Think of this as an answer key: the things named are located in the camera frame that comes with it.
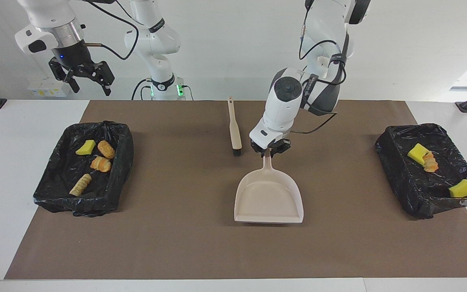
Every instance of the dustpan handle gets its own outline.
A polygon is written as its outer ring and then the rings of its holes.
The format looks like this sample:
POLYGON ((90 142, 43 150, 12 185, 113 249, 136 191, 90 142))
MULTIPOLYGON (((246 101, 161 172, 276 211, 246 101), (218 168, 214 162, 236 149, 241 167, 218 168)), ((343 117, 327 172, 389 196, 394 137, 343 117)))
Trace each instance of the dustpan handle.
POLYGON ((271 170, 273 167, 271 166, 271 150, 267 149, 264 152, 263 158, 263 170, 271 170))

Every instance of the white wall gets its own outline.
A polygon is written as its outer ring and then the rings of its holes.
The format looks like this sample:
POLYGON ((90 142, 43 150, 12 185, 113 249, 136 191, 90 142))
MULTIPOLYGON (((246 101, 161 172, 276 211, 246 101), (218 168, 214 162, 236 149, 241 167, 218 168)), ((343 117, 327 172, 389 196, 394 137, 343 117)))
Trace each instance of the white wall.
MULTIPOLYGON (((120 0, 126 7, 128 3, 120 0)), ((86 41, 97 41, 123 55, 130 28, 85 2, 71 2, 86 41)), ((182 37, 169 58, 197 99, 265 99, 275 72, 302 68, 297 58, 304 0, 160 0, 163 17, 182 37)), ((116 4, 107 9, 123 15, 116 4)), ((28 24, 15 0, 0 0, 0 96, 29 98, 29 79, 50 76, 50 53, 20 52, 13 34, 28 24)), ((467 1, 372 0, 368 17, 350 27, 356 53, 347 65, 345 99, 433 100, 467 70, 467 1)), ((101 48, 117 80, 110 98, 130 97, 137 80, 148 75, 136 57, 120 61, 101 48)), ((80 81, 80 99, 102 99, 100 87, 80 81)))

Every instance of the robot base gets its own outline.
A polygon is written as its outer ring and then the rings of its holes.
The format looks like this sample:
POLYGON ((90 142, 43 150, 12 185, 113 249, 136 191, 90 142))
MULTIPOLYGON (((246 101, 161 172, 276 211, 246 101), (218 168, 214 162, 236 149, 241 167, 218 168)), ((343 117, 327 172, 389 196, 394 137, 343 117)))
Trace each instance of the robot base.
POLYGON ((159 91, 151 86, 150 98, 151 100, 186 100, 185 90, 183 88, 183 78, 177 77, 170 88, 166 91, 159 91))

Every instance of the yellow sponge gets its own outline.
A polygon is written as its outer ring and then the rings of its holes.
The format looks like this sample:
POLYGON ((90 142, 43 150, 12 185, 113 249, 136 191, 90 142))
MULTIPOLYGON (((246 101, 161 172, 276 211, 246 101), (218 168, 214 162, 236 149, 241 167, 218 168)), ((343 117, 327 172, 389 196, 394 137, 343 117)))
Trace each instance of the yellow sponge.
POLYGON ((75 151, 76 155, 90 155, 95 148, 96 143, 95 140, 86 140, 84 145, 80 147, 77 151, 75 151))
POLYGON ((423 145, 417 143, 410 152, 408 152, 408 157, 413 159, 415 162, 419 163, 424 167, 424 159, 423 156, 428 154, 428 149, 426 149, 423 145))
POLYGON ((467 196, 467 179, 449 188, 452 198, 464 198, 467 196))

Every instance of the brown table mat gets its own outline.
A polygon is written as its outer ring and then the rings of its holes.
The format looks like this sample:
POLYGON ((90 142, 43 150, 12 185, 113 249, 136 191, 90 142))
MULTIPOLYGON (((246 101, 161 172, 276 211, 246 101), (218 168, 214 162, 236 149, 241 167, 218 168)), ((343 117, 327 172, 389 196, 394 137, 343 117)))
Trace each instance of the brown table mat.
MULTIPOLYGON (((133 133, 119 210, 78 218, 38 208, 5 279, 467 277, 467 211, 412 220, 374 150, 387 126, 415 124, 406 103, 340 101, 320 131, 290 135, 274 167, 298 184, 304 222, 288 226, 234 222, 239 181, 262 167, 248 133, 264 102, 235 106, 241 157, 226 101, 91 101, 82 122, 133 133)), ((294 128, 324 119, 300 111, 294 128)))

